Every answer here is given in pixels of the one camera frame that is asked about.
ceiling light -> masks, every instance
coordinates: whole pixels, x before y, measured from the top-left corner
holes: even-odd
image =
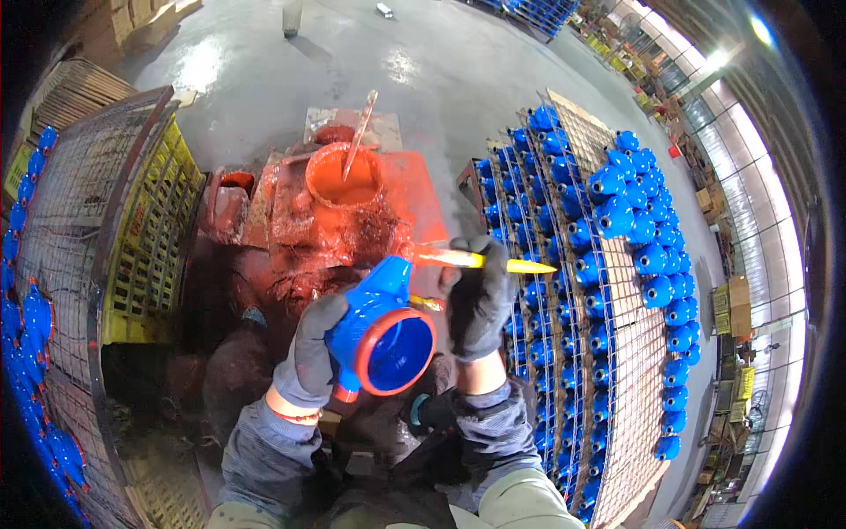
[[[766,27],[764,21],[756,16],[752,16],[749,22],[752,24],[752,30],[755,32],[758,40],[771,47],[775,41],[772,38],[772,33],[770,33],[770,28]]]

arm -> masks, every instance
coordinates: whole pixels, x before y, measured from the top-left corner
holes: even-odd
[[[454,240],[452,247],[486,254],[482,270],[464,270],[458,282],[450,271],[441,277],[442,286],[452,284],[448,319],[459,369],[453,410],[471,475],[468,510],[494,527],[584,528],[543,472],[523,390],[507,380],[498,352],[516,297],[508,255],[490,238]],[[459,511],[453,509],[456,520]]]
[[[323,334],[346,310],[342,295],[309,306],[288,358],[273,371],[273,384],[262,399],[241,411],[223,452],[222,504],[212,513],[208,529],[281,529],[282,521],[301,507],[305,480],[314,473],[311,455],[321,445],[317,412],[332,391]]]

metal rack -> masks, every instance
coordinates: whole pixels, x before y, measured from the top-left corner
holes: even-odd
[[[607,157],[603,147],[613,144],[614,133],[598,119],[554,92],[539,96],[541,105],[550,105],[558,115],[572,155],[568,160],[570,173],[580,174],[582,179],[586,179],[605,163]],[[529,114],[522,110],[517,117],[522,130],[528,132],[528,155],[521,157],[517,154],[514,139],[507,133],[501,133],[498,141],[489,141],[488,150],[492,172],[499,175],[500,171],[507,171],[512,175],[514,185],[525,191],[525,198],[520,193],[514,193],[517,198],[509,202],[502,179],[493,178],[497,203],[516,204],[519,221],[515,218],[509,222],[512,219],[503,211],[506,208],[498,207],[497,216],[488,218],[489,224],[502,229],[511,257],[538,256],[541,262],[559,266],[560,272],[550,278],[519,276],[521,296],[512,318],[515,322],[522,322],[523,333],[521,336],[518,332],[519,325],[509,326],[510,335],[506,333],[508,367],[535,384],[536,388],[545,388],[554,397],[539,399],[539,405],[543,404],[546,408],[539,410],[538,418],[554,417],[555,421],[554,439],[541,442],[543,449],[539,452],[547,475],[558,484],[568,507],[575,511],[584,499],[583,492],[591,468],[591,449],[588,447],[594,428],[592,410],[596,389],[592,376],[594,358],[589,347],[591,320],[585,311],[585,290],[574,273],[576,254],[565,229],[570,219],[561,207],[562,198],[552,178],[552,168],[547,162],[541,138],[529,127]],[[553,131],[558,135],[557,129],[553,128]],[[557,139],[560,145],[566,145],[561,143],[564,138]],[[526,178],[530,174],[526,170],[529,159],[534,161],[536,174],[543,183],[540,191],[530,190],[531,182]],[[589,218],[593,206],[583,190],[578,190],[578,186],[575,189],[581,214]],[[480,190],[480,195],[481,205],[490,206],[491,201],[487,200],[483,190]],[[556,245],[547,242],[549,230],[544,233],[541,223],[537,222],[535,207],[541,203],[547,206],[552,219],[550,240],[557,239]],[[613,336],[608,348],[611,374],[608,382],[607,447],[596,502],[586,509],[591,513],[587,515],[591,526],[606,527],[615,526],[628,515],[654,488],[668,466],[668,462],[661,462],[654,455],[656,441],[661,435],[663,414],[662,371],[667,359],[666,327],[661,310],[643,307],[640,278],[632,260],[633,249],[624,238],[606,240],[591,237],[589,251],[595,257],[604,256],[605,266],[601,269],[599,288],[607,289],[611,294],[605,307],[606,332],[609,337]],[[530,310],[529,305],[535,305],[527,302],[527,294],[531,296],[531,293],[526,287],[534,285],[537,290],[537,285],[541,284],[542,294],[539,292],[536,309]],[[553,314],[559,303],[569,305],[572,317],[568,321]],[[543,316],[545,310],[548,324],[545,324],[547,317]],[[565,371],[565,354],[561,344],[565,334],[573,336],[577,342],[571,356],[575,384],[569,389],[559,383]],[[541,346],[533,348],[532,344],[538,341]],[[530,352],[538,349],[542,349],[542,354],[546,356],[548,367],[545,370],[536,368],[530,359]],[[561,410],[568,397],[574,401],[573,430],[577,432],[579,442],[565,446]],[[544,428],[545,425],[542,422],[539,426],[541,430],[536,440],[552,431],[550,427]]]

yellow brush handle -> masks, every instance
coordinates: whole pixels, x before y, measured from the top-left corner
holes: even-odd
[[[436,250],[431,255],[418,254],[418,256],[454,267],[482,268],[485,266],[485,256],[470,251]],[[508,259],[505,269],[511,273],[550,273],[557,270],[555,267],[539,262],[522,261],[520,259]]]

sleeve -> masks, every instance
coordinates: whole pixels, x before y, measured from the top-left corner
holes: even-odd
[[[223,451],[219,501],[246,504],[280,520],[290,518],[302,505],[304,480],[314,473],[311,455],[320,444],[317,427],[280,419],[263,398],[246,406]],[[215,512],[221,510],[226,512],[222,506]],[[221,517],[228,521],[228,516]]]
[[[479,518],[497,529],[585,529],[567,512],[552,482],[533,468],[514,471],[491,485],[482,496]]]
[[[453,408],[464,438],[462,462],[470,472],[473,507],[478,508],[491,485],[514,471],[531,469],[543,476],[523,391],[516,383],[506,381],[489,394],[456,393]]]

